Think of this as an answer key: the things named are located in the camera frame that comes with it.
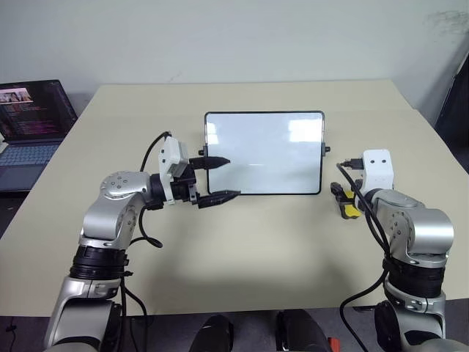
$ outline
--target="table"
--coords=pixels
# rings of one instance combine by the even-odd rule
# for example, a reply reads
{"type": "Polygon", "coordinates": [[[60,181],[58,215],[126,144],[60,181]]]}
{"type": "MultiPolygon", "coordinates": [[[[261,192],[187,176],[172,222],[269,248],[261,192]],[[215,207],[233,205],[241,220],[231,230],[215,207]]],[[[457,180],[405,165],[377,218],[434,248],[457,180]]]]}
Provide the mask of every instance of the table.
{"type": "MultiPolygon", "coordinates": [[[[383,255],[364,219],[340,217],[328,190],[332,181],[346,184],[335,163],[387,148],[396,189],[453,221],[443,288],[448,299],[467,298],[468,175],[391,81],[105,85],[0,240],[0,315],[50,315],[101,180],[137,170],[161,131],[196,155],[206,111],[316,109],[325,112],[332,148],[319,195],[244,196],[203,210],[184,203],[146,213],[147,232],[164,247],[129,248],[129,289],[155,314],[338,306],[380,275],[383,255]]],[[[149,172],[158,171],[157,157],[149,172]]],[[[205,175],[197,177],[204,193],[205,175]]],[[[378,289],[357,304],[383,299],[378,289]]],[[[133,303],[128,313],[140,314],[133,303]]]]}

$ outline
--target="red object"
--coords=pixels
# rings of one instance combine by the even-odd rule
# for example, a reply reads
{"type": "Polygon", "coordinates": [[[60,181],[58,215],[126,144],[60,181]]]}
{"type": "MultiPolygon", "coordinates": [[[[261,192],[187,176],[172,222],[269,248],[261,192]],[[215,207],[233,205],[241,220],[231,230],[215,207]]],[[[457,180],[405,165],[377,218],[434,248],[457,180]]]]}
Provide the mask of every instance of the red object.
{"type": "Polygon", "coordinates": [[[333,352],[340,352],[340,340],[335,337],[328,337],[330,348],[333,352]]]}

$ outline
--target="laptop screen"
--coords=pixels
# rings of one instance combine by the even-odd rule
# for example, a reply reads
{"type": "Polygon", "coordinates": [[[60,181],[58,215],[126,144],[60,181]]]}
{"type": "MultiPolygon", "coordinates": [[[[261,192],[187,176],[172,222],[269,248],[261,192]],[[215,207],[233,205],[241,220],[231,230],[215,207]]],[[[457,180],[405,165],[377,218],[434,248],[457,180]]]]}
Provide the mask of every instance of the laptop screen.
{"type": "Polygon", "coordinates": [[[63,138],[77,120],[60,81],[0,84],[5,141],[63,138]]]}

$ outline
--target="laptop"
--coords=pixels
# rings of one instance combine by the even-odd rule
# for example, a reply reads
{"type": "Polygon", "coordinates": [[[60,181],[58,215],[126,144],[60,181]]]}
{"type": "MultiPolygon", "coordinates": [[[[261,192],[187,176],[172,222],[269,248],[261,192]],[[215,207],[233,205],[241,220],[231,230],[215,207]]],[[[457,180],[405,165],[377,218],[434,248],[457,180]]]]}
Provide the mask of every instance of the laptop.
{"type": "Polygon", "coordinates": [[[0,192],[31,190],[76,120],[59,80],[0,84],[0,192]]]}

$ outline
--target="white wall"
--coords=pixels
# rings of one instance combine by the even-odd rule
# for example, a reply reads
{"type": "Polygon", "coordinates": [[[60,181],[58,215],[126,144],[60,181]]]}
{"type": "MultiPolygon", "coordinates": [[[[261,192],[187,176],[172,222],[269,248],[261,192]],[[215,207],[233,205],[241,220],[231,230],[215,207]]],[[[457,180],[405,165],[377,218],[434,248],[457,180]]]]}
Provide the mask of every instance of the white wall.
{"type": "Polygon", "coordinates": [[[468,0],[0,0],[0,81],[392,78],[433,122],[469,49],[468,0]]]}

